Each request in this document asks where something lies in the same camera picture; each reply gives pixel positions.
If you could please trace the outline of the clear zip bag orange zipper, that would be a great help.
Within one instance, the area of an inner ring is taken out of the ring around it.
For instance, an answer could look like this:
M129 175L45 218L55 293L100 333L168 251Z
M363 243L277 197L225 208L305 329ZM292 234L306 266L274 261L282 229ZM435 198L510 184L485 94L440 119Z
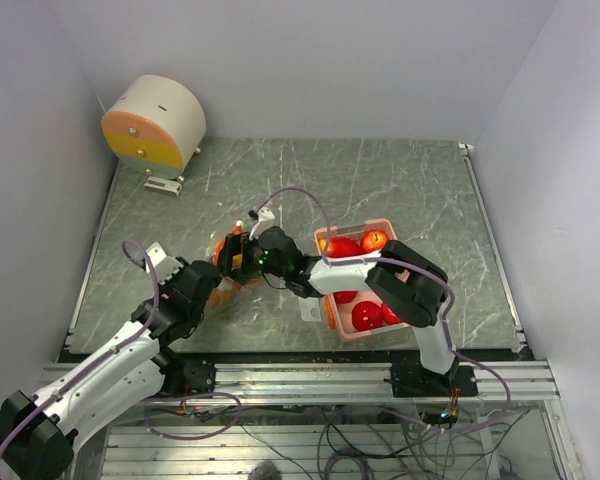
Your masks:
M244 231L243 221L238 219L232 230L216 244L214 250L208 251L208 260L223 274L220 285L212 291L207 301L211 308L218 310L221 306L227 306L241 290L265 281L260 271L254 267L243 266L242 247L238 241L244 239L249 239L249 233ZM299 305L300 316L304 322L320 323L326 320L330 329L336 329L335 314L328 299L300 298Z

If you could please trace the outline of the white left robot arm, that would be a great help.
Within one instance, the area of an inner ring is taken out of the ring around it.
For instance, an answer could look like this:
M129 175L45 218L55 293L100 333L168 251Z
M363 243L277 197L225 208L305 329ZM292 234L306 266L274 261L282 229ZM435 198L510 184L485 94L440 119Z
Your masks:
M0 409L0 465L21 479L56 479L102 428L142 400L183 391L186 366L170 346L193 333L221 274L183 262L119 330L73 370Z

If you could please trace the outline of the orange toy pineapple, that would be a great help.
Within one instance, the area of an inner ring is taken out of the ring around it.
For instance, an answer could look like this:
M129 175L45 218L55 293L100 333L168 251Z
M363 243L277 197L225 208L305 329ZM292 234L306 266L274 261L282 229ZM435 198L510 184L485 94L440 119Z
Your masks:
M234 270L229 276L223 276L218 287L216 287L207 301L208 307L220 307L227 305L242 290L259 283L262 278L258 271L245 273L242 270Z

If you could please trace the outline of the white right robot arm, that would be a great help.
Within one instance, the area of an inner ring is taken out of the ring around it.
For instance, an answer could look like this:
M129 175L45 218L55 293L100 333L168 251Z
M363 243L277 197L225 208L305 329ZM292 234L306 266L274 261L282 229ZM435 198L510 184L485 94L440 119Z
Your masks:
M446 274L402 242L390 240L378 251L357 256L311 256L273 226L260 234L227 235L215 263L233 280L242 274L274 276L300 298L337 291L373 292L414 330L422 387L439 396L455 385L459 357L447 316L456 296Z

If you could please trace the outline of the yellow toy bell pepper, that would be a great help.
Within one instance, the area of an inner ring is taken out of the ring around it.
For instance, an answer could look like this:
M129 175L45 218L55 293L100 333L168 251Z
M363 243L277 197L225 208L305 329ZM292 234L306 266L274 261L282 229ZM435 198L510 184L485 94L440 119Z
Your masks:
M233 268L240 268L242 265L242 261L243 261L243 255L242 254L238 254L235 255L232 259L232 267Z

